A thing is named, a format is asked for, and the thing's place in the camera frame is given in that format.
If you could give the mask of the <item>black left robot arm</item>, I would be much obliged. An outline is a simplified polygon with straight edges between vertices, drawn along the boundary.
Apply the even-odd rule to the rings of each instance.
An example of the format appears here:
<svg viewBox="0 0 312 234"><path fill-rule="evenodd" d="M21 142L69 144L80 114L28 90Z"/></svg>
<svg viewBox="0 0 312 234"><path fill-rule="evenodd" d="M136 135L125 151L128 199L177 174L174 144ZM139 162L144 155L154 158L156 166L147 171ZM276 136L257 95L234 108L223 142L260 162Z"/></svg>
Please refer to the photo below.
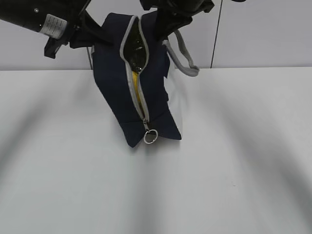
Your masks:
<svg viewBox="0 0 312 234"><path fill-rule="evenodd" d="M0 18L48 36L44 56L55 59L62 45L112 45L110 35L86 11L89 0L1 0Z"/></svg>

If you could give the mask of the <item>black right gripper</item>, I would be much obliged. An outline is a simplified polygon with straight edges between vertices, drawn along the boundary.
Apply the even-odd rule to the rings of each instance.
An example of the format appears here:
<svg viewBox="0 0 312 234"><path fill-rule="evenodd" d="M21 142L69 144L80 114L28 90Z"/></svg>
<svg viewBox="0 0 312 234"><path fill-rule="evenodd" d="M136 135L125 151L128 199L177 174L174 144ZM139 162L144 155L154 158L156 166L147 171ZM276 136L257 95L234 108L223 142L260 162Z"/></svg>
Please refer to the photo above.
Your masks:
<svg viewBox="0 0 312 234"><path fill-rule="evenodd" d="M141 6L148 11L157 9L154 36L164 40L181 27L189 25L192 16L200 12L209 13L215 6L211 0L141 0Z"/></svg>

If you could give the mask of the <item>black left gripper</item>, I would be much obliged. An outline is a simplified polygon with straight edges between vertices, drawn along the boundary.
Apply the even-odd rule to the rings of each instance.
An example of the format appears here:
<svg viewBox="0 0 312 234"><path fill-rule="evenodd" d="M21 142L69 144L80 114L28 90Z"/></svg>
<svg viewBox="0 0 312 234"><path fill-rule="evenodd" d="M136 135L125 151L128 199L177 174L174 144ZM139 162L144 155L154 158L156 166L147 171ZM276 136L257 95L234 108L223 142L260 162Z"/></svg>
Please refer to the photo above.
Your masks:
<svg viewBox="0 0 312 234"><path fill-rule="evenodd" d="M50 12L43 24L43 34L48 36L44 56L54 59L63 45L71 48L91 47L95 42L113 45L106 32L86 11L89 0L52 0Z"/></svg>

